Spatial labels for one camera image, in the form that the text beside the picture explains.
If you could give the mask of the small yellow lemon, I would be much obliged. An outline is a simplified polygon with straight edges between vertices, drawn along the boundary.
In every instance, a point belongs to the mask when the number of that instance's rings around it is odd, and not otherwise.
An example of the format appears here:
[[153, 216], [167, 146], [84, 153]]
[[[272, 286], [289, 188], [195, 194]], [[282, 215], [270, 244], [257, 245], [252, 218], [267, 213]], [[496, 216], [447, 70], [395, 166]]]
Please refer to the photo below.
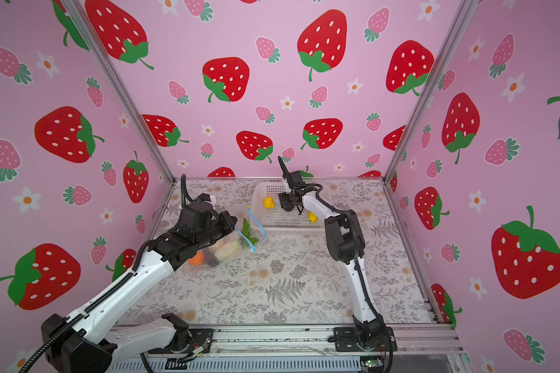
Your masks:
[[263, 206], [267, 209], [272, 209], [275, 207], [275, 202], [272, 197], [266, 197], [263, 201]]

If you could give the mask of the white plastic perforated basket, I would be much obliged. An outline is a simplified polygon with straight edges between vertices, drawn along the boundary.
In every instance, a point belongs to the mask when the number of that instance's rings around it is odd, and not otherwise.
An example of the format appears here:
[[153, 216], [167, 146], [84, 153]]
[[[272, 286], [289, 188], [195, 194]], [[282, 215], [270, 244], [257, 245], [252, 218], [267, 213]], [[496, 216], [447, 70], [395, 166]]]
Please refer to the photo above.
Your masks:
[[256, 185], [250, 211], [267, 233], [322, 235], [324, 221], [337, 216], [318, 183], [289, 187], [286, 182]]

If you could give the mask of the orange mandarin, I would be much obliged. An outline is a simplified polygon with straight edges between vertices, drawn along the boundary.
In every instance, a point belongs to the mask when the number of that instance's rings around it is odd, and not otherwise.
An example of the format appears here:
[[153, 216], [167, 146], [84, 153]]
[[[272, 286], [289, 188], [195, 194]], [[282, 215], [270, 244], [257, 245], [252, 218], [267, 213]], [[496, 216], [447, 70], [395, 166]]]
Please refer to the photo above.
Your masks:
[[194, 267], [202, 266], [204, 262], [205, 262], [205, 255], [201, 251], [198, 251], [191, 259], [188, 260], [188, 263]]

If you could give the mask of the clear zip bag blue zipper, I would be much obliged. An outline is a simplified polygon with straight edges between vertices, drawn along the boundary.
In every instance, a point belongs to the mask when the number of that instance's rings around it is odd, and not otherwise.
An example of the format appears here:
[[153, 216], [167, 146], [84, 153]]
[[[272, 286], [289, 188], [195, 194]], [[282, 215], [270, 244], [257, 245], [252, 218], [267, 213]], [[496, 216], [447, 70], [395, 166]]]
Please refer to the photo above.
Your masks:
[[247, 254], [256, 253], [267, 237], [261, 222], [255, 218], [251, 206], [238, 215], [235, 230], [216, 244], [197, 251], [188, 265], [200, 270], [217, 267]]

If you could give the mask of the yellow bell pepper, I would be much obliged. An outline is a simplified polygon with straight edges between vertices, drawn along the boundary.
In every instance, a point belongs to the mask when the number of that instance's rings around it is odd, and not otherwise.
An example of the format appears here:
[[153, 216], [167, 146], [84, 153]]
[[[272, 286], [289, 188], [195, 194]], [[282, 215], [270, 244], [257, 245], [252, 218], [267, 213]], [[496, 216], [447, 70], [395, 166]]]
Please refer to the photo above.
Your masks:
[[312, 212], [310, 212], [310, 213], [308, 214], [308, 219], [309, 219], [309, 221], [312, 222], [312, 223], [315, 223], [315, 222], [318, 221], [318, 217], [317, 217], [314, 213], [312, 213]]

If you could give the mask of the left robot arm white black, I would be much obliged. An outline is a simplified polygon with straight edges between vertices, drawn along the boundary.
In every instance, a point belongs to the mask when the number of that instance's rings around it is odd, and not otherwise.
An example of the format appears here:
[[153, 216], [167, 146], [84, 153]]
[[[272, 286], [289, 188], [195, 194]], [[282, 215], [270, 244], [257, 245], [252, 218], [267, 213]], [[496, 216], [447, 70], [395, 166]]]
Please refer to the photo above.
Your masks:
[[146, 325], [112, 332], [115, 323], [155, 284], [179, 269], [200, 250], [236, 230], [236, 217], [217, 212], [207, 201], [184, 207], [173, 228], [144, 242], [132, 267], [85, 305], [66, 317], [54, 314], [42, 326], [44, 343], [21, 368], [28, 372], [41, 358], [59, 372], [106, 372], [112, 365], [154, 349], [191, 355], [196, 344], [188, 324], [173, 313]]

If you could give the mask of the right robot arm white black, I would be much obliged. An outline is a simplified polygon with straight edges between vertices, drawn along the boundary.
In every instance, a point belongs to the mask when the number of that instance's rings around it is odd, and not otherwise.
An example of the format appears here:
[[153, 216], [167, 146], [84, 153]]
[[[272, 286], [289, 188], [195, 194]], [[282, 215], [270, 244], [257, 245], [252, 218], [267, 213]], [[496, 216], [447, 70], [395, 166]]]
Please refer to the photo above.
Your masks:
[[320, 191], [293, 190], [278, 195], [284, 211], [309, 211], [324, 222], [325, 239], [332, 259], [345, 272], [353, 304], [355, 339], [364, 351], [383, 348], [395, 350], [390, 329], [376, 308], [364, 264], [365, 239], [359, 219], [353, 210], [341, 210], [320, 196]]

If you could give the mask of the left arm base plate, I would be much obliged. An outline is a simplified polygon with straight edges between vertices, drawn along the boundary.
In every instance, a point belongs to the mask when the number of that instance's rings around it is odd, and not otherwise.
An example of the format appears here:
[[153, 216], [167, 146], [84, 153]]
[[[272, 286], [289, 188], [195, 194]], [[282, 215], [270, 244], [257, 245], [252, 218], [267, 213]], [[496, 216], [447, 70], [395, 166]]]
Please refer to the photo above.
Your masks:
[[198, 354], [208, 354], [211, 349], [214, 329], [187, 329], [175, 334], [173, 340], [164, 348], [149, 350], [149, 354], [191, 354], [194, 350], [201, 350]]

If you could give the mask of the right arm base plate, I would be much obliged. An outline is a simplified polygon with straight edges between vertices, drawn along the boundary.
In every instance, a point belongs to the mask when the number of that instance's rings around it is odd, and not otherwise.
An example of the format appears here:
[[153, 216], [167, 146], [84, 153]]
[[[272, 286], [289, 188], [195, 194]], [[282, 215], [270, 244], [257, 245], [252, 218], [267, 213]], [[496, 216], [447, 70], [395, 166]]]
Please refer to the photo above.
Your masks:
[[396, 352], [398, 345], [394, 330], [388, 327], [387, 331], [388, 334], [380, 332], [370, 337], [354, 327], [336, 327], [327, 341], [337, 352]]

